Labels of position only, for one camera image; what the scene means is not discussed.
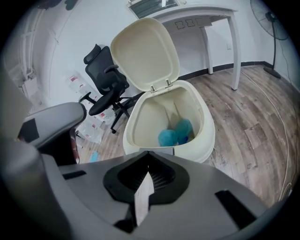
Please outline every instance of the chair base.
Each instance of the chair base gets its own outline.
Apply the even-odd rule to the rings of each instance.
[[[116,104],[113,104],[113,108],[115,109],[115,114],[116,114],[116,118],[114,119],[112,125],[111,125],[111,131],[112,134],[115,134],[117,131],[115,129],[113,129],[113,127],[116,125],[116,123],[118,122],[118,120],[120,119],[120,117],[125,114],[128,118],[130,117],[129,113],[128,113],[128,109],[135,106],[135,103],[137,102],[137,100],[141,97],[141,95],[143,95],[144,92],[141,92],[133,97],[121,97],[120,101],[122,99],[127,99],[125,102],[120,103],[117,102]]]

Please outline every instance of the chair headrest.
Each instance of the chair headrest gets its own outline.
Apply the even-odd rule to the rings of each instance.
[[[101,52],[101,47],[99,45],[95,44],[93,50],[84,57],[83,62],[85,64],[91,63],[100,52]]]

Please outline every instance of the hinge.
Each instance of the hinge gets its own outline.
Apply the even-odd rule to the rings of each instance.
[[[156,92],[156,91],[157,91],[157,90],[155,90],[155,88],[153,87],[153,85],[151,85],[151,86],[150,86],[150,92],[153,93],[153,92]]]
[[[167,83],[167,86],[165,88],[169,88],[169,87],[173,86],[173,84],[170,82],[169,79],[166,79],[166,83]]]

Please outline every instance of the standing fan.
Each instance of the standing fan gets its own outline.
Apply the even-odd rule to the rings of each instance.
[[[274,70],[275,58],[276,58],[276,39],[286,40],[288,35],[281,25],[280,21],[276,18],[274,13],[261,1],[251,0],[250,2],[252,12],[262,26],[262,28],[274,37],[274,59],[272,67],[264,67],[263,69],[276,78],[281,78],[280,74]]]

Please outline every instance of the fan base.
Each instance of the fan base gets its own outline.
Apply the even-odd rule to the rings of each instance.
[[[263,68],[268,74],[271,74],[272,76],[276,77],[276,78],[281,78],[281,75],[276,72],[274,69],[270,68],[270,67],[264,67]]]

